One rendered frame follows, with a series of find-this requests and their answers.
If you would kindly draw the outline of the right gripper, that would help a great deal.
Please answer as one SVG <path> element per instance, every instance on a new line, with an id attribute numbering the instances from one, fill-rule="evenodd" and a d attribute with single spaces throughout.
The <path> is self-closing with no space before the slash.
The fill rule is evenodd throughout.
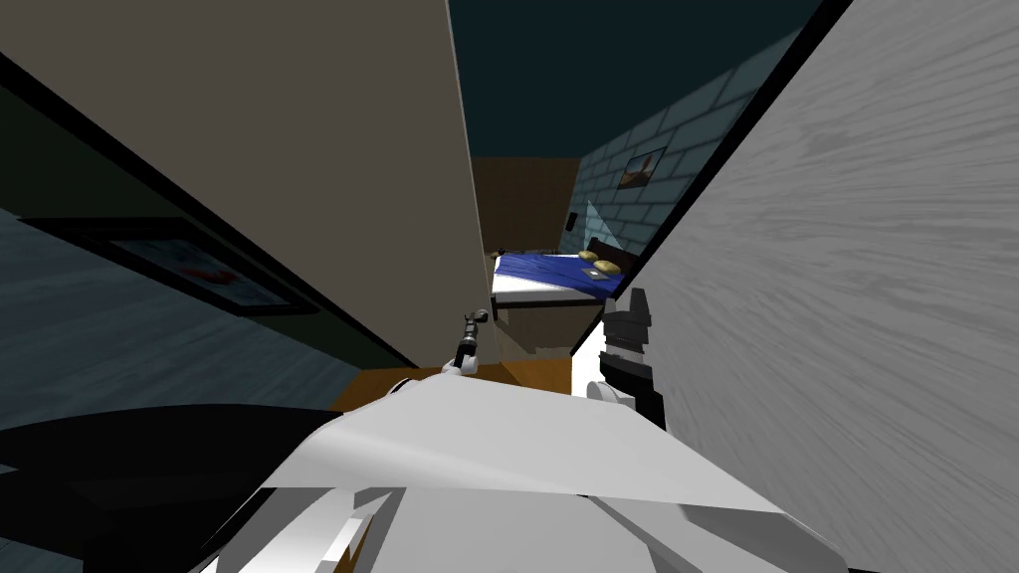
<path id="1" fill-rule="evenodd" d="M 649 342 L 649 329 L 652 326 L 652 316 L 643 288 L 631 290 L 629 306 L 619 309 L 616 299 L 605 300 L 602 314 L 603 333 L 606 347 L 615 347 L 621 351 L 643 355 L 645 344 Z"/>

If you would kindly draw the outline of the bed with blue cover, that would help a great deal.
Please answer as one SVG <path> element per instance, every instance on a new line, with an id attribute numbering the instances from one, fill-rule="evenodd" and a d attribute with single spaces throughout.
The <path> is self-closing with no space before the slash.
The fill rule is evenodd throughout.
<path id="1" fill-rule="evenodd" d="M 503 359 L 565 358 L 638 257 L 597 238 L 579 253 L 492 254 L 490 300 Z"/>

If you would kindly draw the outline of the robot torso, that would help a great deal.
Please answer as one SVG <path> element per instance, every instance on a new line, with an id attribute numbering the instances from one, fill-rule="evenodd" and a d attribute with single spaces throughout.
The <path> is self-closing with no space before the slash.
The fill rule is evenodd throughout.
<path id="1" fill-rule="evenodd" d="M 453 374 L 317 426 L 187 573 L 849 573 L 614 398 Z"/>

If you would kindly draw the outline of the dark framed orange picture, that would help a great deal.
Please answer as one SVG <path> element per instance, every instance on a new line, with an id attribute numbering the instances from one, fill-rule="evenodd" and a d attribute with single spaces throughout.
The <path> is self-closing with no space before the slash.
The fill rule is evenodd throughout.
<path id="1" fill-rule="evenodd" d="M 650 181 L 666 151 L 666 147 L 661 147 L 632 157 L 624 167 L 615 189 L 628 190 L 645 187 Z"/>

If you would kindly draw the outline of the beige door leaf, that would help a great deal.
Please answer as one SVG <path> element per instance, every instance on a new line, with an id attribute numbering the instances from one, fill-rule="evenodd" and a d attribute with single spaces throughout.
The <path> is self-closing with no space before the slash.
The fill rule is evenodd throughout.
<path id="1" fill-rule="evenodd" d="M 247 317 L 439 367 L 490 310 L 449 0 L 0 0 L 20 218 L 183 218 L 317 306 Z"/>

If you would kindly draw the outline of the black framed pale picture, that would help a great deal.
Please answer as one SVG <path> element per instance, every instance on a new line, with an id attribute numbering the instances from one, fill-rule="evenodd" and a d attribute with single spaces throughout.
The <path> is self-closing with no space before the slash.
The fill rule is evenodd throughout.
<path id="1" fill-rule="evenodd" d="M 289 287 L 183 218 L 20 221 L 233 315 L 290 316 L 319 311 Z"/>

